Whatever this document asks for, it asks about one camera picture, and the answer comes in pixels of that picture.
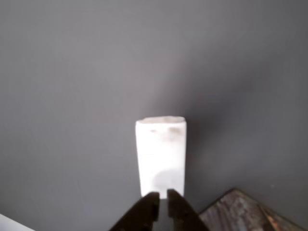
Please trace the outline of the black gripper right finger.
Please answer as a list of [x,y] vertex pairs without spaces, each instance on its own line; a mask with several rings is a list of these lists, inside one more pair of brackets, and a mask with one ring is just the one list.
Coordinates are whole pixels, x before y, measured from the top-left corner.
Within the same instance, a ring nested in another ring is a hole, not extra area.
[[167,190],[168,216],[174,231],[209,231],[197,212],[176,190]]

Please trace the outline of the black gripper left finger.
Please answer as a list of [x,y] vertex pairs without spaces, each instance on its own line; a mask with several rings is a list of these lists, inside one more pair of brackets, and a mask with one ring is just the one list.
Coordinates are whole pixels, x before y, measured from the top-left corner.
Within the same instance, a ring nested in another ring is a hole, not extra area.
[[158,220],[160,197],[158,192],[150,192],[138,200],[116,222],[110,231],[152,231]]

